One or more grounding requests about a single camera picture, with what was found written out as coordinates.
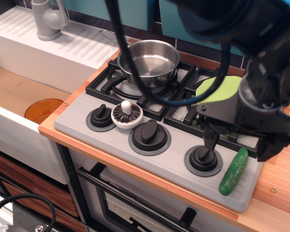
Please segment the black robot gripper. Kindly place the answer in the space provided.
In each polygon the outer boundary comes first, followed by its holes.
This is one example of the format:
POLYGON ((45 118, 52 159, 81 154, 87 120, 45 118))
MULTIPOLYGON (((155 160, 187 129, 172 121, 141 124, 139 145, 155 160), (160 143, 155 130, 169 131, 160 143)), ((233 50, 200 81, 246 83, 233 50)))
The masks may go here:
MULTIPOLYGON (((197 104, 199 115, 206 118, 220 134, 231 131, 260 137, 257 161, 265 162, 290 145, 290 116, 282 111, 283 105, 273 91, 267 102, 258 102, 242 78, 238 91, 224 101, 197 104)), ((219 134, 211 127, 203 132, 204 146, 214 150, 219 134)))

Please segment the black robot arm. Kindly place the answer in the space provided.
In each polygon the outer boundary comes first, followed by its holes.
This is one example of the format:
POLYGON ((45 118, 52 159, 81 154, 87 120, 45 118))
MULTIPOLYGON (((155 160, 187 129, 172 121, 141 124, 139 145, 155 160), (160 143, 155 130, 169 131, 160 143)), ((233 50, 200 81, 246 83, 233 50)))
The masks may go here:
POLYGON ((178 0, 195 39, 237 47, 249 58, 235 95, 200 104, 211 128, 259 137, 258 161, 290 145, 290 0, 178 0))

